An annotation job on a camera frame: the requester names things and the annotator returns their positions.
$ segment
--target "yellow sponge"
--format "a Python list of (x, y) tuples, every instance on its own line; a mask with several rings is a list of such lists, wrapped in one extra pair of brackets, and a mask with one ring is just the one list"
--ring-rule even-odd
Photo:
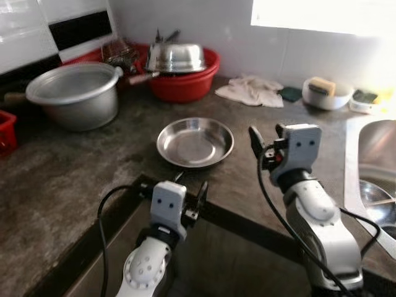
[(320, 77), (313, 77), (309, 81), (309, 84), (315, 86), (318, 89), (324, 90), (328, 96), (334, 96), (335, 93), (335, 82), (329, 82), (328, 80), (321, 79)]

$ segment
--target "sink basin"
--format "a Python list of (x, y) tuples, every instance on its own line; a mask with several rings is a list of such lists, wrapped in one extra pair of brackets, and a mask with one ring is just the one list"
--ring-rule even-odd
[[(368, 205), (366, 193), (361, 193), (359, 183), (368, 181), (396, 198), (395, 145), (396, 120), (373, 116), (348, 120), (345, 150), (345, 207), (351, 212), (374, 220), (381, 227), (378, 242), (394, 259), (396, 259), (396, 203)], [(370, 200), (381, 199), (370, 197)], [(372, 226), (360, 223), (372, 235), (375, 233)]]

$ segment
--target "white bowl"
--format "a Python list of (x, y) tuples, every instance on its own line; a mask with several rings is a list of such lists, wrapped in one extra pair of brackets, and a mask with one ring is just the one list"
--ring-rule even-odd
[(307, 79), (303, 85), (303, 100), (305, 103), (320, 108), (322, 110), (337, 110), (348, 103), (352, 98), (353, 87), (345, 84), (336, 84), (335, 95), (328, 96), (321, 93), (312, 91), (309, 88), (309, 82), (311, 79)]

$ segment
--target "granite countertop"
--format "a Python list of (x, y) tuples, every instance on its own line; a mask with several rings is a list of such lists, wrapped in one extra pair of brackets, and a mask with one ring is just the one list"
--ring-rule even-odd
[[(321, 112), (300, 101), (284, 108), (251, 107), (213, 94), (226, 84), (213, 81), (201, 101), (173, 105), (157, 100), (147, 86), (120, 96), (118, 117), (94, 131), (67, 132), (42, 119), (17, 126), (20, 147), (0, 160), (0, 290), (2, 296), (21, 296), (44, 277), (69, 248), (94, 224), (101, 198), (115, 186), (130, 184), (142, 173), (171, 179), (179, 168), (164, 161), (155, 141), (170, 122), (191, 116), (217, 119), (235, 137), (227, 159), (204, 170), (187, 171), (183, 183), (197, 192), (203, 180), (210, 184), (208, 200), (224, 209), (286, 235), (265, 203), (256, 176), (248, 127), (255, 125), (264, 140), (277, 138), (276, 123), (313, 123), (323, 130), (314, 175), (343, 205), (346, 120), (355, 114), (345, 107)], [(269, 186), (281, 210), (282, 195)], [(369, 239), (357, 222), (345, 219), (360, 244)], [(396, 261), (376, 244), (364, 267), (396, 280)]]

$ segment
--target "white towel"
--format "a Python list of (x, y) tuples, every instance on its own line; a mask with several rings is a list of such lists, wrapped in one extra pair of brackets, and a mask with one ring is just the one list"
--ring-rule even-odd
[(283, 86), (255, 75), (242, 75), (230, 79), (228, 85), (218, 88), (215, 94), (252, 106), (283, 107), (282, 97), (277, 94)]

